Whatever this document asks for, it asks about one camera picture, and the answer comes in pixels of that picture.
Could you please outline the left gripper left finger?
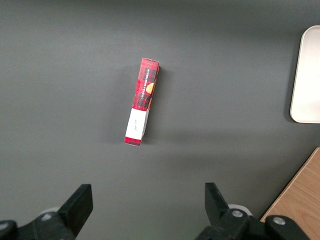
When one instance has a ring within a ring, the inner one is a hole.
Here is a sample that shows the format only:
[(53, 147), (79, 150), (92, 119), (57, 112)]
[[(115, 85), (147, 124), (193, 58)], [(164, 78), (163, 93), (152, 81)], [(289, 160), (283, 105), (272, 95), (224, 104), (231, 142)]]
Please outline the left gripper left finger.
[(82, 184), (58, 208), (46, 210), (23, 226), (11, 219), (0, 222), (2, 240), (75, 240), (93, 211), (92, 185)]

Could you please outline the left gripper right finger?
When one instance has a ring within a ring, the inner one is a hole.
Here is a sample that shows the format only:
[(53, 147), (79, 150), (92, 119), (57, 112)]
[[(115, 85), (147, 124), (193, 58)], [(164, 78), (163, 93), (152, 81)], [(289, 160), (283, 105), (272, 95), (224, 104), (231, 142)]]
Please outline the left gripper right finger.
[(261, 222), (238, 207), (229, 207), (215, 183), (204, 187), (205, 211), (210, 222), (197, 240), (308, 240), (291, 218), (268, 216)]

